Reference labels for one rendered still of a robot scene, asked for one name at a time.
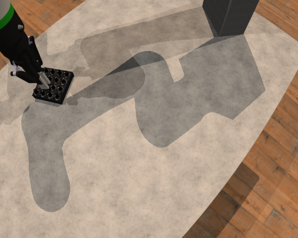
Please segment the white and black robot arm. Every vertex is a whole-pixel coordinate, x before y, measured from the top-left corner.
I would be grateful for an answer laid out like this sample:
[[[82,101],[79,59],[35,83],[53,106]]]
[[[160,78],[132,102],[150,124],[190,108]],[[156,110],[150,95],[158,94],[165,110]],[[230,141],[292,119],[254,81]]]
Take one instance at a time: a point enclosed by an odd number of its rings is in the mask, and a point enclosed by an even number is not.
[[[24,32],[24,24],[9,0],[0,0],[0,50],[15,44]]]

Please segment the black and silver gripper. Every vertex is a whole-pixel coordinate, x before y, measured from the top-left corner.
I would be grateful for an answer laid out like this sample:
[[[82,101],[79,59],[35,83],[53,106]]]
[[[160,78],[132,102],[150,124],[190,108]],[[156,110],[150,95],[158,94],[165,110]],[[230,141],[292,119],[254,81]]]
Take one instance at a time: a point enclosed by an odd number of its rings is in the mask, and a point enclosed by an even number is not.
[[[0,50],[0,52],[13,65],[11,76],[17,76],[28,83],[37,83],[41,89],[49,89],[47,84],[50,84],[50,80],[44,74],[44,68],[41,68],[43,62],[36,47],[34,36],[27,36],[23,32],[21,38],[15,44],[7,49]],[[24,71],[18,66],[22,67]]]

